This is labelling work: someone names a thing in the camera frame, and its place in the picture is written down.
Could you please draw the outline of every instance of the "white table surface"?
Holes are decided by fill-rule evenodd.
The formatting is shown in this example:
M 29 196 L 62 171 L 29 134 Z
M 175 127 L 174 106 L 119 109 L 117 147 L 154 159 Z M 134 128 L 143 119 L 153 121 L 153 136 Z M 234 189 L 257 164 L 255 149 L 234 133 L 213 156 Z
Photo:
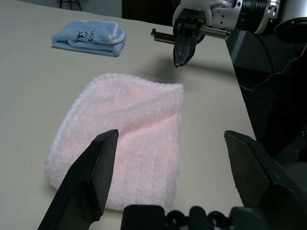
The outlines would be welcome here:
M 119 57 L 53 49 L 51 36 L 74 20 L 118 22 L 127 32 Z M 185 87 L 183 169 L 175 208 L 199 205 L 228 215 L 241 206 L 231 173 L 225 130 L 254 137 L 226 47 L 207 37 L 188 65 L 176 69 L 173 46 L 154 42 L 152 28 L 172 28 L 13 0 L 0 1 L 0 229 L 37 229 L 55 190 L 44 161 L 67 110 L 96 76 L 133 74 Z M 120 229 L 121 212 L 105 212 L 90 229 Z

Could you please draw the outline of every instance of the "dark floor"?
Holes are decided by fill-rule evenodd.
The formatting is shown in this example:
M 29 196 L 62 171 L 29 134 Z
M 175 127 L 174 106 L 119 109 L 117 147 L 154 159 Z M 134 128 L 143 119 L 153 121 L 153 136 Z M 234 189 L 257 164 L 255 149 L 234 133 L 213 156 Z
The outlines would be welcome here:
M 269 73 L 256 72 L 235 67 L 236 76 L 240 86 L 252 89 L 259 82 L 264 82 Z M 268 116 L 277 97 L 279 75 L 272 77 L 266 84 L 259 85 L 253 92 L 241 87 L 244 102 L 257 140 L 265 133 Z M 299 151 L 305 146 L 306 133 L 299 132 L 296 138 L 275 159 L 279 163 L 289 163 L 298 160 Z

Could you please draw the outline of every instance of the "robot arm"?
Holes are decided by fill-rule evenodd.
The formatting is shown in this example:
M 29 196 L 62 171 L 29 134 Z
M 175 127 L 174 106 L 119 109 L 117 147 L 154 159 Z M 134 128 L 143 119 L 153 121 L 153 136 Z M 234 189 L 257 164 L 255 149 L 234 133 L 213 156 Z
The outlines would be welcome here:
M 227 40 L 231 30 L 276 33 L 289 43 L 307 42 L 307 0 L 182 0 L 173 34 L 152 31 L 155 41 L 174 45 L 174 64 L 184 66 L 206 35 Z

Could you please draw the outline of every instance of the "pink towel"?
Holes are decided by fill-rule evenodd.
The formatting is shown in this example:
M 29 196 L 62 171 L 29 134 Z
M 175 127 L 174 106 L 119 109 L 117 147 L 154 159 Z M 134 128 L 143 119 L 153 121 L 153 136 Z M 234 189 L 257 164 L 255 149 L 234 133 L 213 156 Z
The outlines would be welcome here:
M 69 167 L 101 133 L 119 139 L 106 208 L 131 204 L 172 209 L 181 165 L 181 84 L 159 84 L 125 74 L 95 78 L 60 125 L 46 160 L 46 176 L 59 188 Z

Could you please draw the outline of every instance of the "folded blue cloth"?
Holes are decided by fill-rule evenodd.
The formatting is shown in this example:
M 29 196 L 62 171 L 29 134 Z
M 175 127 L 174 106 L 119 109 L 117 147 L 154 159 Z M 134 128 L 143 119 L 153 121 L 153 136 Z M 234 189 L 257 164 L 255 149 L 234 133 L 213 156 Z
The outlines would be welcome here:
M 123 28 L 103 21 L 75 21 L 51 38 L 56 48 L 108 56 L 118 56 L 125 40 Z

